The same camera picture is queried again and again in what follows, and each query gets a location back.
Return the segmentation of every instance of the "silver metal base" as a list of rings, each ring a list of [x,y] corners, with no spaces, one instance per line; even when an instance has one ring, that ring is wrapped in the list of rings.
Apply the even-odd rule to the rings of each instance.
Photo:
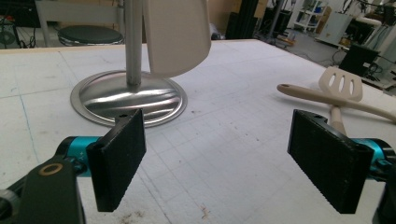
[[[70,96],[71,104],[84,118],[114,126],[114,118],[142,108],[145,126],[164,124],[180,115],[187,95],[176,82],[150,77],[142,72],[141,84],[130,86],[125,71],[110,71],[80,81]]]

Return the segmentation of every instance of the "white spatula head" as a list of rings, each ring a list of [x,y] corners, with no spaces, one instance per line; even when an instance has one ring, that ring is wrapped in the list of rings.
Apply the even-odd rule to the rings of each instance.
[[[175,77],[201,63],[211,46],[206,0],[146,0],[150,73]]]
[[[319,79],[323,92],[352,101],[363,97],[361,78],[336,67],[328,67]]]

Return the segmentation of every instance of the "white table surface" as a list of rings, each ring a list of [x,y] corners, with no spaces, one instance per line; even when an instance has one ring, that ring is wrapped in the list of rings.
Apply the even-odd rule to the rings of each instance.
[[[143,46],[143,70],[149,70]],[[74,135],[107,127],[69,103],[83,78],[125,68],[124,46],[0,50],[0,189],[50,158]],[[78,185],[88,223],[371,223],[383,183],[367,180],[355,215],[338,214],[287,153],[293,109],[329,117],[327,105],[276,90],[318,89],[324,68],[259,41],[213,42],[209,56],[173,78],[189,103],[177,119],[146,130],[148,152],[120,207],[98,213],[90,178]],[[383,109],[395,98],[364,87],[362,100]],[[343,110],[349,137],[396,147],[386,119]]]

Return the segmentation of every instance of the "slotted spatula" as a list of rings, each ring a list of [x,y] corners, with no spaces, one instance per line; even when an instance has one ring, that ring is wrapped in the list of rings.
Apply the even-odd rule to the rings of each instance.
[[[328,67],[318,82],[320,89],[332,96],[359,102],[363,97],[361,78],[336,67]],[[347,135],[341,117],[340,107],[331,109],[331,125],[338,132]]]

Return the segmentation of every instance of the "table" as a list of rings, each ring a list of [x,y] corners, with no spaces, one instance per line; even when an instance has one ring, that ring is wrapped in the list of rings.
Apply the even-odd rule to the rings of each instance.
[[[143,45],[143,70],[149,70]],[[0,51],[0,189],[50,158],[67,136],[107,127],[69,103],[83,78],[125,69],[124,46]],[[371,223],[383,183],[367,180],[355,215],[340,215],[287,153],[293,109],[329,117],[327,105],[283,95],[280,83],[318,89],[324,68],[256,40],[213,42],[209,56],[173,78],[189,103],[177,119],[146,129],[148,152],[120,207],[96,211],[92,182],[78,185],[88,223]],[[363,102],[396,100],[369,86]],[[396,146],[395,126],[343,110],[349,137]]]

